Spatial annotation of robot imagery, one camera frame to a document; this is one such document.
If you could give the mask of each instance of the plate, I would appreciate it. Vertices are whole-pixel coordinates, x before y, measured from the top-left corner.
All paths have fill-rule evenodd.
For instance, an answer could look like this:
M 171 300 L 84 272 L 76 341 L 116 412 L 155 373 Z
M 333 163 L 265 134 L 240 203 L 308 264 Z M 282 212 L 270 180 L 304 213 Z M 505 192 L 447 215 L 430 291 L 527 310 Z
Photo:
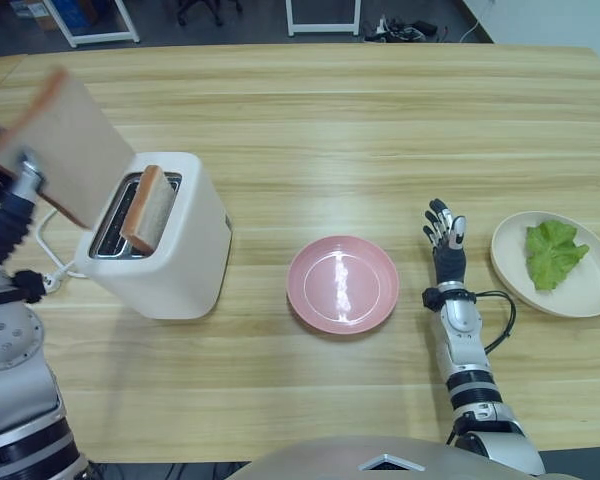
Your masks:
M 381 324 L 396 306 L 399 289 L 389 255 L 352 236 L 307 245 L 287 277 L 287 297 L 298 316 L 319 330 L 345 335 Z
M 589 245 L 589 252 L 552 291 L 537 291 L 527 271 L 527 227 L 559 220 L 578 229 L 575 244 Z M 522 212 L 505 219 L 491 239 L 491 261 L 500 280 L 523 301 L 561 317 L 600 315 L 600 239 L 570 218 L 548 212 Z

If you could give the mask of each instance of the white toaster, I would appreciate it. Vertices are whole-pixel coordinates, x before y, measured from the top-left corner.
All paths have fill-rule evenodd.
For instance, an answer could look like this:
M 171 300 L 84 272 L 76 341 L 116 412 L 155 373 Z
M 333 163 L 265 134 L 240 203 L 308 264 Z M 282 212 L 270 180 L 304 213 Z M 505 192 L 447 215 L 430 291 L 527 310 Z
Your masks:
M 120 236 L 140 175 L 158 165 L 176 190 L 155 252 L 144 255 Z M 139 153 L 83 235 L 75 254 L 80 272 L 127 306 L 156 319 L 190 319 L 215 305 L 229 256 L 231 223 L 202 162 L 180 152 Z

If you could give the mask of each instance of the pink plate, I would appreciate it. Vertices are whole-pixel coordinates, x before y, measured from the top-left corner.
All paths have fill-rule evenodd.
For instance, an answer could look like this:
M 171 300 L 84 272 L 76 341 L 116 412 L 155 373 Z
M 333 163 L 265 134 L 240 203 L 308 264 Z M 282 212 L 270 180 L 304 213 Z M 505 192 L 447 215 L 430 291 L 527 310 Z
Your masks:
M 352 334 L 381 324 L 398 301 L 396 266 L 377 245 L 351 236 L 325 237 L 291 262 L 287 296 L 315 328 Z

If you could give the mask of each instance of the chair leg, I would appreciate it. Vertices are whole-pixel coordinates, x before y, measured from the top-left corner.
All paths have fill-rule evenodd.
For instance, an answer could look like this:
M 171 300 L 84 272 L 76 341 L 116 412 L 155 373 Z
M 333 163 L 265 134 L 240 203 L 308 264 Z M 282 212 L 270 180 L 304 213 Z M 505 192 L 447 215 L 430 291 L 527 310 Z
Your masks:
M 187 24 L 187 19 L 184 18 L 185 13 L 189 10 L 194 4 L 198 3 L 199 0 L 178 0 L 178 23 L 181 26 L 185 26 Z
M 213 13 L 213 17 L 216 19 L 216 25 L 219 27 L 224 25 L 224 22 L 222 21 L 220 14 L 218 14 L 218 9 L 216 8 L 216 6 L 214 4 L 214 0 L 202 0 L 202 1 L 205 3 L 205 5 L 207 7 L 209 7 L 209 10 L 211 10 L 211 13 Z
M 242 3 L 240 3 L 240 0 L 231 0 L 231 1 L 236 4 L 236 11 L 238 13 L 242 13 L 243 9 L 242 9 Z

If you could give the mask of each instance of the lettuce leaf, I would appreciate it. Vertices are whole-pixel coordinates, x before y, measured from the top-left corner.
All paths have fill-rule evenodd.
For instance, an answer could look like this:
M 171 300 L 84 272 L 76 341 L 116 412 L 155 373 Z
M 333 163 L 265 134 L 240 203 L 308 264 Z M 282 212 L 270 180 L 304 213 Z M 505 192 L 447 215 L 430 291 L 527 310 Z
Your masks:
M 573 242 L 578 229 L 558 220 L 527 227 L 527 267 L 536 290 L 553 290 L 589 251 Z

